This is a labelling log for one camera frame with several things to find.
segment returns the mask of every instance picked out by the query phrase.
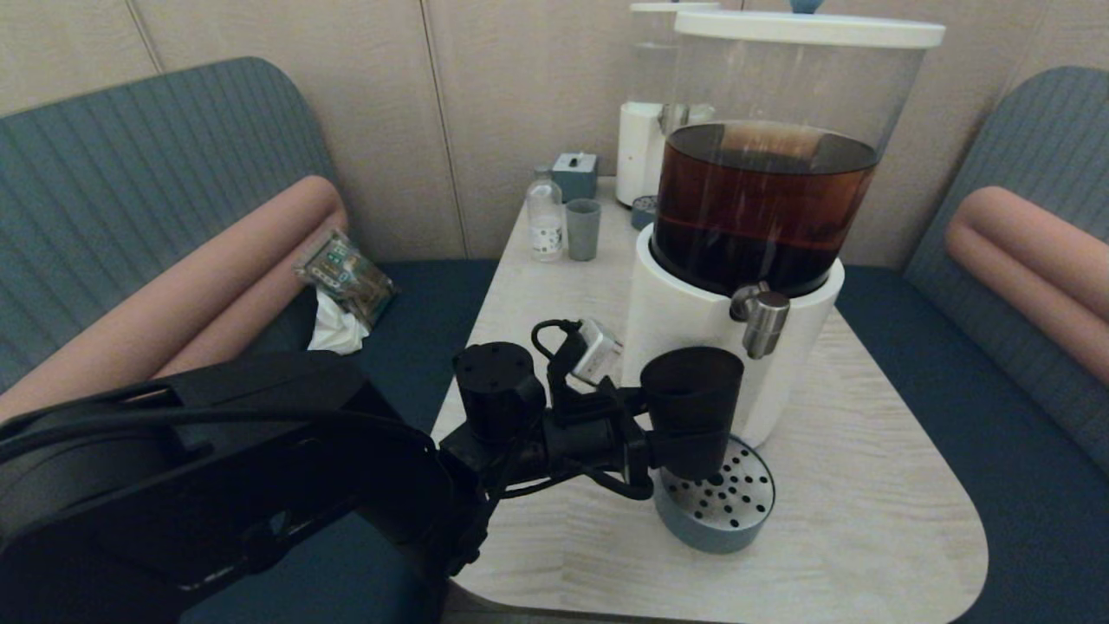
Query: small gray container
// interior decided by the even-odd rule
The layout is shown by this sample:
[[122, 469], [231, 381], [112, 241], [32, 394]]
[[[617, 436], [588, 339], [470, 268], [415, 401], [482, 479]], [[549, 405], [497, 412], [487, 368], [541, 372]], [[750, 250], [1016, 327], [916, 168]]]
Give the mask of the small gray container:
[[601, 229], [601, 204], [577, 198], [566, 204], [566, 235], [570, 259], [597, 257], [597, 237]]
[[688, 481], [665, 469], [654, 474], [654, 508], [679, 540], [706, 553], [747, 546], [774, 509], [774, 478], [753, 449], [732, 437], [720, 472]]
[[631, 202], [631, 226], [642, 229], [651, 223], [659, 213], [659, 195], [643, 195]]

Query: beige wall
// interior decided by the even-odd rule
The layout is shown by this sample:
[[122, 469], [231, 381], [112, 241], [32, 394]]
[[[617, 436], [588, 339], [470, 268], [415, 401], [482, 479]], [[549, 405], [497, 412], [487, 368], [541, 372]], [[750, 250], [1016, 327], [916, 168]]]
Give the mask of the beige wall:
[[154, 73], [123, 0], [0, 0], [0, 115]]
[[355, 237], [377, 259], [465, 254], [416, 0], [135, 0], [167, 71], [282, 68], [324, 130]]
[[1109, 70], [1109, 2], [1046, 0], [1044, 17], [1013, 72], [1009, 88], [1059, 65]]
[[[783, 10], [786, 0], [723, 4]], [[533, 164], [581, 149], [613, 172], [627, 6], [0, 0], [0, 113], [159, 65], [261, 55], [319, 117], [374, 257], [495, 257]], [[1109, 68], [1105, 0], [827, 0], [822, 12], [948, 25], [844, 247], [848, 262], [905, 260], [978, 125], [1013, 85], [1059, 64]]]

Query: white lid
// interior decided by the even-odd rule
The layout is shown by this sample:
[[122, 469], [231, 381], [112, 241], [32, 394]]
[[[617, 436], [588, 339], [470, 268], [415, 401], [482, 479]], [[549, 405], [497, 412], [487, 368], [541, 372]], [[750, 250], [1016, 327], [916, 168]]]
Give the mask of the white lid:
[[719, 9], [720, 2], [632, 2], [633, 13], [676, 13]]
[[674, 30], [716, 39], [913, 50], [939, 45], [947, 29], [938, 23], [853, 16], [708, 11], [678, 13]]

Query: clear plastic container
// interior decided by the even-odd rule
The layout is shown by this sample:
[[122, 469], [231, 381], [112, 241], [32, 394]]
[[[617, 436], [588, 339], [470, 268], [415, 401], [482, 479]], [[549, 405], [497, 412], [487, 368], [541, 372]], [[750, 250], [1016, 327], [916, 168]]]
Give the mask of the clear plastic container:
[[634, 2], [631, 21], [634, 32], [628, 101], [662, 106], [670, 101], [678, 62], [679, 11], [719, 9], [720, 2]]
[[659, 192], [663, 105], [673, 95], [679, 11], [712, 10], [716, 2], [635, 2], [631, 4], [632, 49], [624, 65], [628, 101], [620, 106], [620, 144], [617, 150], [617, 198], [631, 205]]
[[531, 256], [540, 262], [553, 262], [562, 257], [566, 245], [562, 188], [551, 180], [551, 167], [537, 166], [535, 174], [536, 181], [528, 186], [523, 200], [528, 207]]
[[654, 257], [724, 295], [820, 287], [944, 27], [713, 11], [674, 28]]

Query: ribbed upholstery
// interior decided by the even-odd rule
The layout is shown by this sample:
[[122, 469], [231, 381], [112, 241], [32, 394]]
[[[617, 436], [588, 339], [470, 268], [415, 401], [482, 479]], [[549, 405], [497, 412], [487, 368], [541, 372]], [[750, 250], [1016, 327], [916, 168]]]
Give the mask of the ribbed upholstery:
[[[261, 59], [0, 120], [0, 392], [313, 173], [335, 182], [319, 127], [288, 78]], [[253, 350], [303, 348], [311, 331], [294, 306]]]
[[1058, 68], [1006, 96], [979, 132], [905, 270], [909, 282], [1109, 472], [1109, 389], [944, 249], [944, 229], [959, 203], [988, 185], [1004, 186], [1109, 239], [1109, 72]]

